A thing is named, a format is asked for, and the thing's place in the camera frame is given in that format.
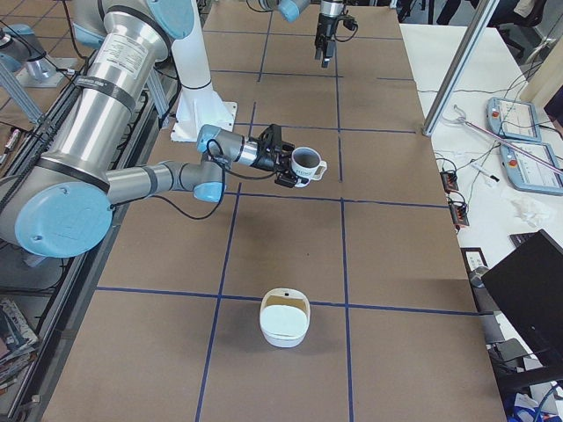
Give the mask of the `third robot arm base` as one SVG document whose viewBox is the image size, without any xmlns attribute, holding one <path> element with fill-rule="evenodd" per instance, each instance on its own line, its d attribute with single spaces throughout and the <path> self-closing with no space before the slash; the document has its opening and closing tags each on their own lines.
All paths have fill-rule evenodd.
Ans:
<svg viewBox="0 0 563 422">
<path fill-rule="evenodd" d="M 14 24 L 1 29 L 1 63 L 23 86 L 56 87 L 62 75 L 50 60 L 29 25 Z"/>
</svg>

